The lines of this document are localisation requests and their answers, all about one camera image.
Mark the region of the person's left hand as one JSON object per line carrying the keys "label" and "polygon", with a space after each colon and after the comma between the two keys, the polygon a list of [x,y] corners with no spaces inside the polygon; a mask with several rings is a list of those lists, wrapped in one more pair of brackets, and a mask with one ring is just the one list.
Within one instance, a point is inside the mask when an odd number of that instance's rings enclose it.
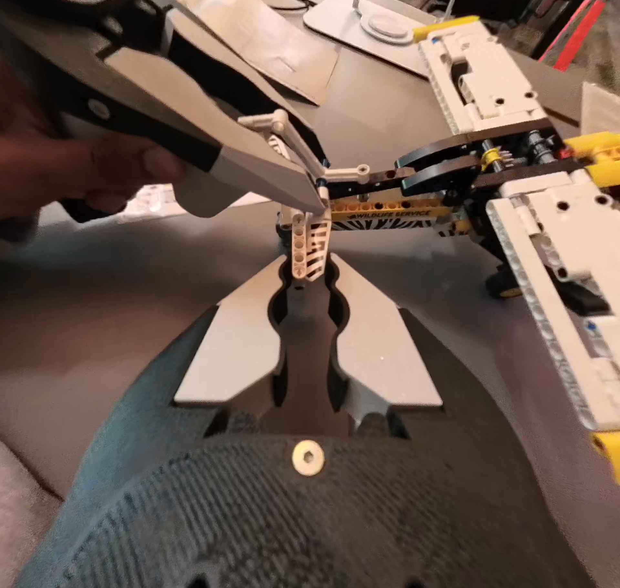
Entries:
{"label": "person's left hand", "polygon": [[148,139],[61,139],[36,97],[1,60],[1,251],[25,243],[52,202],[77,199],[114,214],[145,185],[173,183],[186,172],[182,160]]}

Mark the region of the white monitor stand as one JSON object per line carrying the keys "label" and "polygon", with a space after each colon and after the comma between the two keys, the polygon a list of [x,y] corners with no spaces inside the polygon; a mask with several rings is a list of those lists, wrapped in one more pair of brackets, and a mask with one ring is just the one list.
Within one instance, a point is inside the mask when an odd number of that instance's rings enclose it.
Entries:
{"label": "white monitor stand", "polygon": [[306,12],[306,27],[342,45],[427,78],[413,29],[435,17],[394,0],[323,0]]}

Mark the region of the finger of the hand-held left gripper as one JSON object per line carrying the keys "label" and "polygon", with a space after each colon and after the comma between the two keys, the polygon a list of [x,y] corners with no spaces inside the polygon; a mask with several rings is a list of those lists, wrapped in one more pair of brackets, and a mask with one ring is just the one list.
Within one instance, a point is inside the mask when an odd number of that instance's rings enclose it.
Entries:
{"label": "finger of the hand-held left gripper", "polygon": [[[314,130],[285,103],[280,94],[260,74],[244,63],[228,47],[181,10],[167,12],[167,60],[195,80],[203,92],[233,122],[245,127],[232,114],[253,117],[252,123],[282,124],[288,146],[298,156],[300,167],[310,176],[321,176],[326,157]],[[221,146],[197,127],[176,114],[188,137],[179,156],[194,166],[212,166]]]}
{"label": "finger of the hand-held left gripper", "polygon": [[323,211],[305,169],[275,152],[258,133],[233,122],[172,62],[128,48],[105,62],[220,144],[212,166],[193,166],[174,184],[175,199],[187,212],[220,213],[248,192],[305,212]]}

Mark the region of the open instruction booklet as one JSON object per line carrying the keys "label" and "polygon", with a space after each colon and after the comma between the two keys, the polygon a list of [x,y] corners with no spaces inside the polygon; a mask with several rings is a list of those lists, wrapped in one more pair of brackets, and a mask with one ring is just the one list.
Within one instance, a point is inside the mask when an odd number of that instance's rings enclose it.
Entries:
{"label": "open instruction booklet", "polygon": [[336,50],[262,0],[199,0],[194,15],[263,76],[321,106],[336,67]]}

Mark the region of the zebra striped sticker sheet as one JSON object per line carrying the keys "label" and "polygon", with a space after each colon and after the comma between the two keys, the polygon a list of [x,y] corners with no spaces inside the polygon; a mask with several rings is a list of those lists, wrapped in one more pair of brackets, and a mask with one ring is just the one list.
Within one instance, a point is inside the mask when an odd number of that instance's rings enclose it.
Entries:
{"label": "zebra striped sticker sheet", "polygon": [[122,224],[167,219],[187,213],[176,201],[172,185],[159,184],[141,189],[114,218]]}

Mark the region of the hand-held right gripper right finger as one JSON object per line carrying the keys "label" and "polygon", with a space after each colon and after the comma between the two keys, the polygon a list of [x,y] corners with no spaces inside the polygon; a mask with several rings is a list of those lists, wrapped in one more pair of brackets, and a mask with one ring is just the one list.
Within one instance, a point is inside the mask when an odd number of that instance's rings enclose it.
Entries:
{"label": "hand-held right gripper right finger", "polygon": [[404,311],[337,254],[329,258],[329,401],[359,426],[369,414],[440,409]]}

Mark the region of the white yellow lego airplane model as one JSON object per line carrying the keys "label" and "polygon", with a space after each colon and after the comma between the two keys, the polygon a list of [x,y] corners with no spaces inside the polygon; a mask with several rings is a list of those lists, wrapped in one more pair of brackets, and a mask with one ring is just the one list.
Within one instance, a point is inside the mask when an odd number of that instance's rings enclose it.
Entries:
{"label": "white yellow lego airplane model", "polygon": [[500,260],[495,298],[523,295],[580,422],[619,482],[619,135],[562,140],[507,50],[478,21],[416,27],[452,136],[394,169],[311,165],[327,209],[282,206],[298,285],[325,271],[331,231],[434,228]]}

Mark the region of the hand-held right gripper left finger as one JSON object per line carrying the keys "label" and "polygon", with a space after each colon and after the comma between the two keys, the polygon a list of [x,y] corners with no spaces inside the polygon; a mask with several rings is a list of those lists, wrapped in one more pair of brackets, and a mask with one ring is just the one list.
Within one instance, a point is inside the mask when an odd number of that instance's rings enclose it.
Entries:
{"label": "hand-held right gripper left finger", "polygon": [[219,302],[174,396],[176,404],[282,406],[288,366],[278,327],[287,314],[287,261],[279,256]]}

